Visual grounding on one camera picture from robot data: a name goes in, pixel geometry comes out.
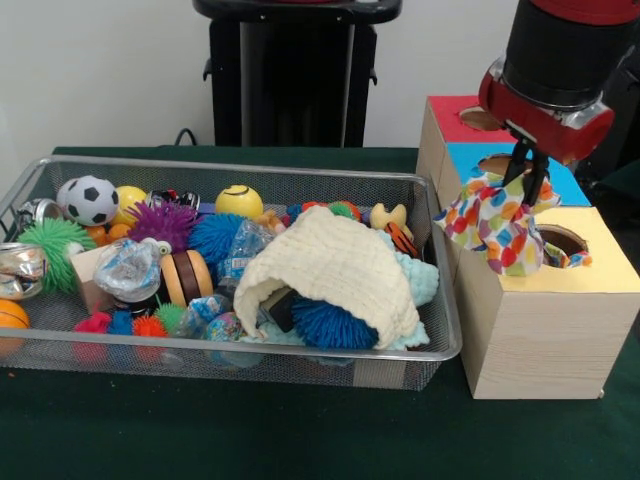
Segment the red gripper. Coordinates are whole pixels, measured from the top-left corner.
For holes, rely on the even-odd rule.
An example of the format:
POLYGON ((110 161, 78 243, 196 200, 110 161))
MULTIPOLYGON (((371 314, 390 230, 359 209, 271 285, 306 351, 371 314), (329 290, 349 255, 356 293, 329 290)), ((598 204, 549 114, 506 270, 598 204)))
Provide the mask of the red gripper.
POLYGON ((537 149, 532 151, 532 168, 523 179, 523 201, 527 205, 536 204, 548 177, 548 156, 562 164, 584 160, 604 140, 615 117, 614 111, 600 100, 575 112, 536 106, 504 83, 500 67, 491 67, 485 73, 479 88, 479 102, 503 128, 518 138, 503 186, 525 172, 531 143, 537 149))

